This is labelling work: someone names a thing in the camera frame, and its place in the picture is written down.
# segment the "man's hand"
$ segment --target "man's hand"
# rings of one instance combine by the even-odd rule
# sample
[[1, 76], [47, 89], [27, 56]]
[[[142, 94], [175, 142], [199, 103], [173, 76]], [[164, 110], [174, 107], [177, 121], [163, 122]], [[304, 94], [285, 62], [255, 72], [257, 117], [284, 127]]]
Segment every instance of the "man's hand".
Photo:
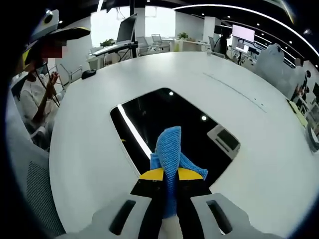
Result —
[[50, 80], [51, 80], [51, 84], [54, 86], [54, 84], [56, 83], [56, 81], [58, 80], [59, 74], [57, 72], [52, 72]]

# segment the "white desk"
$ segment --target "white desk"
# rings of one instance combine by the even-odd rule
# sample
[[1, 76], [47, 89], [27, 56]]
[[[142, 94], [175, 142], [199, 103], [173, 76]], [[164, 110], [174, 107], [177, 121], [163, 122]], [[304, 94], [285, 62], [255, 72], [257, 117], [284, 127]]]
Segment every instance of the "white desk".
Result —
[[95, 211], [131, 191], [139, 174], [110, 110], [162, 87], [186, 98], [241, 142], [211, 191], [246, 211], [257, 229], [287, 237], [319, 192], [318, 156], [310, 152], [299, 120], [277, 89], [204, 52], [127, 60], [69, 87], [50, 149], [51, 188], [65, 230], [83, 229]]
[[169, 42], [170, 51], [175, 51], [175, 46], [179, 45], [178, 51], [207, 51], [207, 48], [210, 47], [208, 43], [196, 42], [196, 41], [186, 41], [186, 40], [177, 40], [177, 39], [163, 39], [162, 41]]

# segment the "hat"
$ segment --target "hat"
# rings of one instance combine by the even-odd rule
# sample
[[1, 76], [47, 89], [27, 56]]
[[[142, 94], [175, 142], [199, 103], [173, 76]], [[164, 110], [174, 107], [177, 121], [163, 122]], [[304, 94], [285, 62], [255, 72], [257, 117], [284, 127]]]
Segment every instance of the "hat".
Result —
[[32, 61], [38, 59], [41, 54], [42, 46], [48, 42], [58, 42], [59, 46], [65, 46], [66, 41], [75, 40], [87, 36], [91, 33], [85, 27], [74, 27], [67, 29], [57, 29], [59, 24], [59, 11], [47, 10], [38, 26], [30, 37], [29, 44], [26, 45], [22, 54], [22, 70]]

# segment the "office desk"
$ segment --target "office desk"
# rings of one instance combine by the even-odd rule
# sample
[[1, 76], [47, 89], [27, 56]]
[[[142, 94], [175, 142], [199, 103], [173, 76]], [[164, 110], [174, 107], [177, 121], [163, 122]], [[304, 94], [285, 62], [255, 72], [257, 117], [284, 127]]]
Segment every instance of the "office desk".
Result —
[[110, 110], [162, 87], [206, 112], [241, 142], [211, 192], [246, 211], [257, 229], [287, 237], [319, 192], [317, 155], [284, 95], [247, 69], [204, 52], [130, 59], [68, 88], [50, 148], [51, 188], [65, 230], [83, 229], [94, 212], [131, 191], [139, 174]]
[[210, 47], [208, 43], [196, 42], [196, 41], [186, 41], [186, 40], [177, 40], [177, 39], [163, 39], [162, 41], [169, 42], [169, 50], [175, 51], [175, 46], [179, 45], [178, 51], [207, 51], [207, 48]]

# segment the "white shirt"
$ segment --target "white shirt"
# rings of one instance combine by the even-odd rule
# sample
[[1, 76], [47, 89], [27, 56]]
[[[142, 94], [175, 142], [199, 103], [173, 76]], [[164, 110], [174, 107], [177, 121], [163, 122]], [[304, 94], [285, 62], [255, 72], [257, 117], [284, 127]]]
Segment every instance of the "white shirt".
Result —
[[[48, 78], [43, 74], [39, 75], [39, 78], [36, 77], [34, 82], [25, 81], [21, 93], [20, 93], [20, 101], [22, 104], [24, 116], [31, 120], [35, 116], [38, 111], [38, 107], [42, 101], [42, 98], [45, 94], [46, 89], [41, 84], [40, 80], [46, 86], [48, 83]], [[41, 122], [41, 125], [44, 125], [46, 122], [54, 118], [58, 106], [52, 99], [48, 99], [46, 101], [45, 109], [44, 109], [44, 119]]]

